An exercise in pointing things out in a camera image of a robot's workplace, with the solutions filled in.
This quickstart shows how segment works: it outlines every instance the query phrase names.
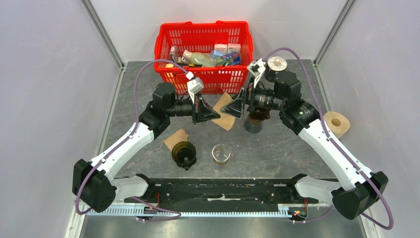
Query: clear glass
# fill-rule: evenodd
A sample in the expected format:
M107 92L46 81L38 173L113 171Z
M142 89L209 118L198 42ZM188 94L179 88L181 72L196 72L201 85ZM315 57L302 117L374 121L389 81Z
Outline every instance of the clear glass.
M215 145L211 151L213 160L218 165L225 165L229 162L229 158L232 152L232 147L229 145L218 144Z

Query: bottle cap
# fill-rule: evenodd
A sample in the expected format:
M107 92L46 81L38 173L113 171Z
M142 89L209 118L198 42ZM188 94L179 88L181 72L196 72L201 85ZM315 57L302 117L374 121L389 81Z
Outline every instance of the bottle cap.
M190 59L192 55L193 53L189 52L188 50L184 50L184 53L182 54L182 56L187 59Z

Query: brown paper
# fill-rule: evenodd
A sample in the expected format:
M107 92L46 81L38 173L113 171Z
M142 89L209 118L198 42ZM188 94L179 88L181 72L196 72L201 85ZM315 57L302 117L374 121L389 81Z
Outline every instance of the brown paper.
M225 113L221 113L220 109L232 101L233 100L230 97L230 95L228 93L224 93L222 97L219 99L219 101L216 103L216 105L213 107L213 110L215 110L216 112L220 114L220 118L213 119L211 121L220 125L225 130L230 130L233 127L233 124L235 123L235 117L225 114Z
M324 121L339 139L350 129L349 120L337 112L327 112L324 115Z
M188 134L184 129L180 129L175 132L173 135L168 137L164 143L172 151L173 147L181 141L188 141Z

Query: paper towel roll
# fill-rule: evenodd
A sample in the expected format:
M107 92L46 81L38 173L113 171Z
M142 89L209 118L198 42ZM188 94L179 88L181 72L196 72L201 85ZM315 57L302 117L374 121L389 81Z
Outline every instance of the paper towel roll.
M349 120L337 112L327 112L324 120L337 138L341 138L350 129Z

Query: gray tabletop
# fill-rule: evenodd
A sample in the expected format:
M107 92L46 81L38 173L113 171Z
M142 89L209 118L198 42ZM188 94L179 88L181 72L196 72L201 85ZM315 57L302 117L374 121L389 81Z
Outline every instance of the gray tabletop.
M315 86L318 100L323 102L315 71L310 60L305 60ZM121 82L105 148L111 146L131 127L136 119L133 101L134 79L146 62L129 62ZM302 83L302 98L314 104L305 76L297 60L288 60L288 70L295 72ZM140 111L152 99L156 85L162 82L153 67L147 68L141 76L137 89ZM214 106L221 95L204 95ZM244 130L243 119L236 119L233 128L226 131L208 121L192 124L191 117L171 118L171 125L152 143L141 149L118 172L116 177L144 173L150 178L291 178L299 173L315 178L334 178L334 174L320 156L302 139L286 128L271 112L271 119L263 122L263 129L257 134ZM188 141L197 149L197 162L188 171L178 167L163 141L179 129L189 134ZM219 166L211 156L217 144L232 146L229 163Z

